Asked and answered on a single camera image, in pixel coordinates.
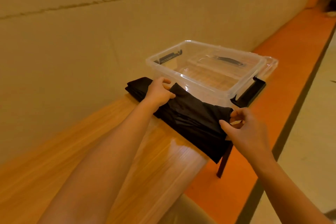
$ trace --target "clear plastic storage box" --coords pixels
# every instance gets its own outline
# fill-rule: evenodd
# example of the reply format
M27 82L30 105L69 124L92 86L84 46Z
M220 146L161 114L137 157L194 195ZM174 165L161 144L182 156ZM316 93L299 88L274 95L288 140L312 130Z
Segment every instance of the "clear plastic storage box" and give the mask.
M278 65L271 57L191 40L149 57L146 63L155 78L168 78L201 101L223 107L248 106Z

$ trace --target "wooden tabletop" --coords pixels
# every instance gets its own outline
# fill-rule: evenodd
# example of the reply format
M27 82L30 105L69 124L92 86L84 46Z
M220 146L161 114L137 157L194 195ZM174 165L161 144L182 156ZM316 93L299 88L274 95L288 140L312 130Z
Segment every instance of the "wooden tabletop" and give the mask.
M87 151L136 105L127 94L0 167L1 223L36 223ZM153 116L107 223L157 223L207 161Z

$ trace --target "hand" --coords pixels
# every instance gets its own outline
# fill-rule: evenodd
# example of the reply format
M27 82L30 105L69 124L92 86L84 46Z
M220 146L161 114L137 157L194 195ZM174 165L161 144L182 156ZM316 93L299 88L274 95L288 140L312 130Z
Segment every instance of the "hand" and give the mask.
M252 166L261 165L270 159L274 160L265 124L259 122L248 108L241 108L231 113L231 123L239 120L241 123L235 125L230 125L224 120L219 121L228 136L227 139L233 142Z
M148 91L145 97L145 100L149 101L151 104L154 105L156 110L168 102L169 99L175 98L175 94L171 93L170 87L167 84L170 84L171 81L160 77L155 79L148 87Z

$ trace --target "dark wooden leg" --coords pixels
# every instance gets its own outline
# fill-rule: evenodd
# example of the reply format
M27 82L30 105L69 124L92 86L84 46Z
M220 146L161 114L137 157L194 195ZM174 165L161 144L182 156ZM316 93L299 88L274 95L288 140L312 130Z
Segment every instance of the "dark wooden leg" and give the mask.
M217 177L218 178L222 178L222 175L223 175L223 172L224 172L224 168L225 168L226 163L227 163L227 161L229 159L232 147L233 147L233 143L230 142L230 146L228 147L228 149L224 153L224 155L222 157L222 160L220 162L220 165L219 165L219 168L218 168L218 171L217 171Z

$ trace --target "black cloth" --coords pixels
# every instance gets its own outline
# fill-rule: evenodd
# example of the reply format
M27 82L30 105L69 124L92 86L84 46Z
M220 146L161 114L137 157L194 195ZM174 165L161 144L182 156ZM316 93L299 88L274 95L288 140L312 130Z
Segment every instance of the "black cloth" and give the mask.
M129 82L125 89L141 102L151 82L151 79L143 77ZM218 163L230 145L230 141L225 141L226 133L218 121L229 122L233 109L204 103L177 83L171 87L170 92L176 98L170 99L154 115Z

